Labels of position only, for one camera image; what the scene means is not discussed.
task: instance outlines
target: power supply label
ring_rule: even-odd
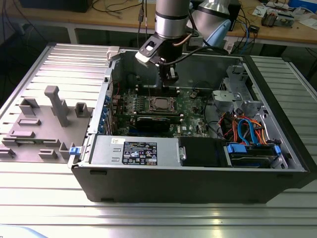
[[[124,165],[158,165],[158,146],[154,142],[124,142]]]

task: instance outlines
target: blue cable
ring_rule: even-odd
[[[241,52],[240,52],[240,54],[242,54],[242,53],[246,50],[246,47],[247,47],[247,45],[248,45],[248,40],[249,40],[249,30],[248,30],[247,25],[246,25],[244,22],[242,22],[242,21],[237,21],[237,22],[240,22],[242,25],[244,25],[244,27],[246,28],[246,34],[247,34],[247,40],[246,40],[246,43],[245,43],[244,47],[242,48],[242,50],[241,50]]]
[[[257,139],[257,137],[254,135],[254,130],[253,130],[253,125],[252,125],[252,122],[250,122],[249,120],[247,119],[242,119],[241,121],[239,121],[239,124],[238,124],[238,134],[239,134],[239,137],[247,144],[247,145],[250,145],[249,142],[242,136],[242,133],[241,133],[241,126],[242,126],[242,123],[246,121],[248,124],[249,124],[249,127],[250,127],[250,134],[251,134],[251,138],[252,138],[252,141],[255,145],[259,146],[259,141]]]

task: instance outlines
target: gray plastic peg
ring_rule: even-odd
[[[50,99],[54,112],[62,127],[68,126],[68,119],[58,96],[59,88],[57,86],[47,86],[44,94]]]

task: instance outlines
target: wooden table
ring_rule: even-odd
[[[121,3],[123,0],[108,0],[108,4]],[[287,27],[263,27],[261,26],[261,18],[253,16],[253,7],[259,5],[257,0],[241,0],[246,17],[252,22],[251,24],[259,26],[260,31],[257,43],[286,45],[297,47],[317,47],[317,31],[295,22],[292,28]],[[113,6],[111,9],[116,10],[127,6],[138,4],[138,0],[129,0],[123,5]],[[18,2],[18,6],[23,14],[34,24],[66,27],[73,44],[78,43],[76,28],[107,30],[107,31],[124,31],[137,32],[139,6],[129,8],[122,11],[120,18],[111,16],[104,12],[98,12],[90,8],[86,13],[76,13],[58,10],[44,10],[22,8]],[[95,7],[104,10],[104,1],[100,0]],[[12,0],[7,0],[7,14],[10,20],[15,23],[24,24],[26,20],[20,15]],[[155,4],[148,4],[148,32],[154,33],[155,23]],[[142,24],[141,32],[145,32],[145,23]],[[244,36],[240,23],[237,23],[232,32],[228,32],[225,38],[229,43],[241,40]]]

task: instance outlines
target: circuit board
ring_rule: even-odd
[[[116,105],[115,135],[150,137],[209,137],[204,121],[206,97],[190,97],[192,90],[182,89],[177,97],[138,96],[131,89],[120,95]],[[160,133],[140,132],[135,127],[138,117],[147,116],[169,119],[169,131]]]

